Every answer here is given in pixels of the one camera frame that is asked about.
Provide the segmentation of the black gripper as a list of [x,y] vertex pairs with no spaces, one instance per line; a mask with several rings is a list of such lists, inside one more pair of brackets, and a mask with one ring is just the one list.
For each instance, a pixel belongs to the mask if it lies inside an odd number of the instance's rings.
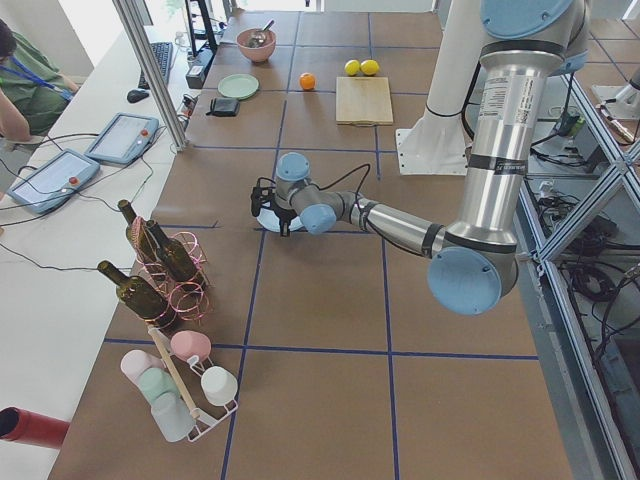
[[292,221],[297,217],[297,213],[292,209],[282,208],[278,205],[275,205],[273,207],[273,211],[276,214],[279,221],[280,236],[289,237],[290,225]]

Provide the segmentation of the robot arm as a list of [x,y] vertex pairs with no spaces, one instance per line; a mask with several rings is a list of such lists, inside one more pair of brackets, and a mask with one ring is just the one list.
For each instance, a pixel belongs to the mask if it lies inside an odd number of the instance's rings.
[[454,222],[441,225],[367,199],[331,192],[310,176],[308,159],[292,152],[276,166],[268,203],[287,235],[293,219],[312,234],[344,221],[431,260],[427,281],[447,309],[477,315],[515,286],[517,240],[511,225],[527,171],[539,105],[549,77],[579,69],[586,56],[586,1],[482,1],[471,27],[487,78]]

